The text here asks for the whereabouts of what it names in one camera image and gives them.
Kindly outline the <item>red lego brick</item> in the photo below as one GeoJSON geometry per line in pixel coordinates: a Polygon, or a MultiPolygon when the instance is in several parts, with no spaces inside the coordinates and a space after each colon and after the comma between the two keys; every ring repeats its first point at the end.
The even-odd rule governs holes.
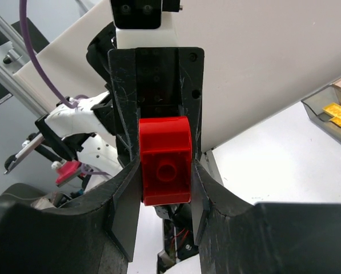
{"type": "Polygon", "coordinates": [[[192,138],[187,117],[141,118],[139,152],[146,206],[190,202],[192,138]]]}

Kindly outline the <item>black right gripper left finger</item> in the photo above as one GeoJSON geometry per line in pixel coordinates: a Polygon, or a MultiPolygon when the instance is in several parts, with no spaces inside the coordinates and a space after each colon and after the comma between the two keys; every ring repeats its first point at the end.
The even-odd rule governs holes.
{"type": "Polygon", "coordinates": [[[135,159],[60,208],[0,202],[0,273],[126,273],[141,197],[135,159]]]}

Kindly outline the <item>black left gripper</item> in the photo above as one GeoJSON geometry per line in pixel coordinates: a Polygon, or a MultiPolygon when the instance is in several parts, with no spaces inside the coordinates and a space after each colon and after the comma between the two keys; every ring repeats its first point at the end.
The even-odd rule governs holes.
{"type": "Polygon", "coordinates": [[[180,0],[111,0],[110,5],[119,29],[158,29],[163,12],[180,11],[180,0]]]}

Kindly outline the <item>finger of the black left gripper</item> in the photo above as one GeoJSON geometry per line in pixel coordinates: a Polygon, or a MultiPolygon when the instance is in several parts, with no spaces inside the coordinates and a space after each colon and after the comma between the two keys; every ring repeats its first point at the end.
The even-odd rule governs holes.
{"type": "Polygon", "coordinates": [[[182,109],[190,125],[193,158],[199,160],[202,155],[204,50],[199,47],[180,47],[178,50],[182,109]]]}
{"type": "Polygon", "coordinates": [[[118,160],[127,166],[139,155],[135,50],[108,52],[118,160]]]}

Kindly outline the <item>yellow long lego brick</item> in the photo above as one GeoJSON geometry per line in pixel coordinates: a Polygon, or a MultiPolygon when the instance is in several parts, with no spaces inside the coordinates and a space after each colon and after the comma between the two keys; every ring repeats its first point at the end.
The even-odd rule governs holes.
{"type": "Polygon", "coordinates": [[[329,115],[330,122],[333,122],[338,127],[341,127],[341,105],[337,103],[331,103],[325,107],[323,107],[323,111],[329,115]]]}

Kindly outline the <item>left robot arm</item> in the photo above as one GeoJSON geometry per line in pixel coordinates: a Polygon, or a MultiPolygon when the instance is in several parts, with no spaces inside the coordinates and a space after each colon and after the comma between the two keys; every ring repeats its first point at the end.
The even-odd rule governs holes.
{"type": "Polygon", "coordinates": [[[110,1],[112,21],[87,45],[106,91],[65,97],[36,125],[65,160],[110,172],[115,136],[122,174],[169,182],[200,170],[204,51],[178,44],[179,1],[110,1]]]}

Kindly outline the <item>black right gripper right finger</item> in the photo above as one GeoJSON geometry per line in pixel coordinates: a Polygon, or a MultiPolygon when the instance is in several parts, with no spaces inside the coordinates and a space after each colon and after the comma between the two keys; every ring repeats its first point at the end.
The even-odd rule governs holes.
{"type": "Polygon", "coordinates": [[[341,204],[252,205],[191,166],[202,273],[341,273],[341,204]]]}

